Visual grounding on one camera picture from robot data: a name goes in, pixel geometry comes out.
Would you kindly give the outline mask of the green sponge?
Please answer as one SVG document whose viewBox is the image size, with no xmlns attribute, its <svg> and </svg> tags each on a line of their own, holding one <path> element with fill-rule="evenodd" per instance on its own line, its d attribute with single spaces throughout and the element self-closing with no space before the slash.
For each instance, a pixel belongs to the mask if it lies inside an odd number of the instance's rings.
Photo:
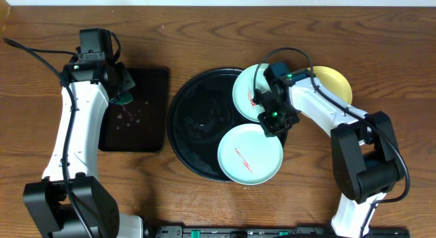
<svg viewBox="0 0 436 238">
<path fill-rule="evenodd" d="M 128 91 L 124 91 L 110 100 L 112 104 L 125 105 L 133 100 L 132 95 Z"/>
</svg>

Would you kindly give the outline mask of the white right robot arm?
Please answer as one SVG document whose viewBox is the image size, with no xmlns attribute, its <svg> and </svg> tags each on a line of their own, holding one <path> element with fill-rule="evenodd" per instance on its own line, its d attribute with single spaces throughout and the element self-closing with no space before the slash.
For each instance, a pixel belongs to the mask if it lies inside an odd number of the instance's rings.
<svg viewBox="0 0 436 238">
<path fill-rule="evenodd" d="M 313 70 L 290 72 L 268 66 L 262 73 L 269 90 L 254 90 L 253 101 L 263 107 L 258 120 L 267 136 L 288 131 L 304 113 L 325 131 L 331 142 L 335 181 L 342 193 L 330 225 L 340 237 L 365 237 L 378 205 L 405 180 L 403 200 L 410 187 L 406 163 L 399 152 L 392 122 L 386 113 L 369 114 L 328 90 Z"/>
</svg>

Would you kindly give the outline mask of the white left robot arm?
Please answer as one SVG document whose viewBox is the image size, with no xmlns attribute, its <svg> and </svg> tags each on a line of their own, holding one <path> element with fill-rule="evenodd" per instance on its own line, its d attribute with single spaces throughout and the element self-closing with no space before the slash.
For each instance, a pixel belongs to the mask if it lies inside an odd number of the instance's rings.
<svg viewBox="0 0 436 238">
<path fill-rule="evenodd" d="M 145 237 L 144 220 L 119 211 L 97 170 L 105 111 L 135 85 L 128 69 L 93 53 L 66 64 L 62 74 L 56 144 L 42 179 L 23 192 L 30 216 L 43 237 Z"/>
</svg>

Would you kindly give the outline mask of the yellow plate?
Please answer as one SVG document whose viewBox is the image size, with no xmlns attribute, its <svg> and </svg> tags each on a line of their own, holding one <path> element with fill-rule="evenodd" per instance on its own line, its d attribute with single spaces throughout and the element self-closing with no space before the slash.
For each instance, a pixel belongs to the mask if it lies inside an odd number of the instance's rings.
<svg viewBox="0 0 436 238">
<path fill-rule="evenodd" d="M 335 69 L 326 66 L 315 66 L 314 74 L 330 92 L 347 104 L 352 103 L 352 88 L 347 79 Z"/>
</svg>

